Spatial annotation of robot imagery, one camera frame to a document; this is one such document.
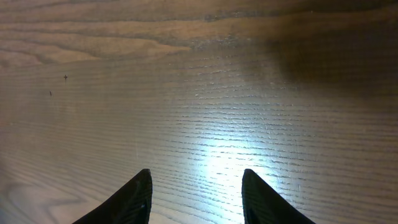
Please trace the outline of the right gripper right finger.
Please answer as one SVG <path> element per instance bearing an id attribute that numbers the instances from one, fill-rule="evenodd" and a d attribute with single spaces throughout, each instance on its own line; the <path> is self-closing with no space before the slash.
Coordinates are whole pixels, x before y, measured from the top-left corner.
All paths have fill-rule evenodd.
<path id="1" fill-rule="evenodd" d="M 315 224 L 251 169 L 244 170 L 241 194 L 245 224 Z"/>

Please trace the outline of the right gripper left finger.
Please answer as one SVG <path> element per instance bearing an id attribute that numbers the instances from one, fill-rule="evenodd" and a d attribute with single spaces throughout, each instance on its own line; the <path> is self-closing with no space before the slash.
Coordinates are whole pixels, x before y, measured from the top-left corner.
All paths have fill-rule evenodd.
<path id="1" fill-rule="evenodd" d="M 109 199 L 73 224 L 148 224 L 151 206 L 151 172 L 142 169 Z"/>

